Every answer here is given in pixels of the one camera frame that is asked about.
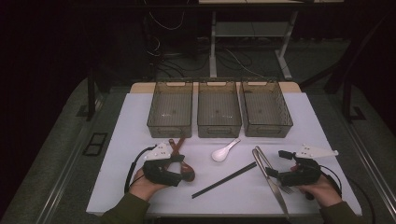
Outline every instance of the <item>kitchen tongs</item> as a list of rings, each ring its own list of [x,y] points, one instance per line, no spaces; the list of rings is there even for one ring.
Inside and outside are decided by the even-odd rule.
[[[257,164],[259,165],[260,169],[262,170],[262,173],[265,176],[265,179],[268,182],[268,185],[271,188],[271,191],[274,193],[277,202],[279,203],[280,207],[283,210],[283,213],[285,214],[286,218],[289,218],[289,212],[288,212],[288,207],[285,204],[285,200],[282,197],[282,194],[280,193],[279,187],[274,183],[274,181],[270,178],[270,176],[265,172],[265,167],[262,165],[262,160],[261,158],[265,161],[265,163],[267,163],[267,165],[269,164],[269,161],[267,160],[267,158],[264,156],[264,153],[262,153],[262,150],[259,147],[255,147],[252,150],[254,159],[256,160]]]

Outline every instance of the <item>plastic storage bin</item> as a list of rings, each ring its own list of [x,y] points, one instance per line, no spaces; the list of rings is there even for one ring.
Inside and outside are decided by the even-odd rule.
[[[147,123],[151,137],[191,137],[192,88],[192,79],[157,81]]]
[[[239,136],[242,119],[234,80],[221,77],[199,80],[197,123],[201,138]]]
[[[293,126],[279,83],[243,78],[239,91],[245,136],[286,137]]]

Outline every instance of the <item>clear plastic bin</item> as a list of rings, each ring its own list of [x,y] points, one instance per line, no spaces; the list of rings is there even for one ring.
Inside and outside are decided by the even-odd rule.
[[[191,137],[192,88],[189,78],[157,81],[147,123],[151,137]]]
[[[241,81],[239,96],[245,136],[286,137],[293,122],[279,83],[246,77]]]
[[[242,119],[234,80],[221,77],[199,80],[197,122],[201,138],[239,136]]]

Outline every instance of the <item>table leg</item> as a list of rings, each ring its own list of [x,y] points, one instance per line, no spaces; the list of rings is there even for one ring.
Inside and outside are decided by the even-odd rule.
[[[216,12],[212,13],[212,33],[210,36],[209,72],[211,77],[216,77]]]
[[[293,31],[293,28],[294,28],[294,24],[295,24],[296,19],[297,19],[297,14],[298,14],[298,11],[293,11],[292,12],[291,17],[290,17],[290,21],[289,21],[289,24],[288,24],[288,28],[286,29],[286,33],[283,36],[282,46],[280,47],[280,49],[277,49],[275,51],[277,61],[279,63],[280,69],[281,69],[281,71],[283,73],[283,77],[286,80],[292,80],[292,76],[291,76],[290,70],[288,68],[288,64],[285,61],[284,56],[285,56],[286,48],[288,47],[288,44],[289,44],[289,41],[290,41],[290,37],[291,37],[291,33]]]

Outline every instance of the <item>sleeve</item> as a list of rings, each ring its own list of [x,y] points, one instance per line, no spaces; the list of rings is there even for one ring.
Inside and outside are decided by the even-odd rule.
[[[326,224],[364,224],[361,217],[356,216],[346,202],[319,210]]]
[[[148,209],[148,202],[126,193],[114,208],[100,217],[100,220],[103,224],[142,224]]]

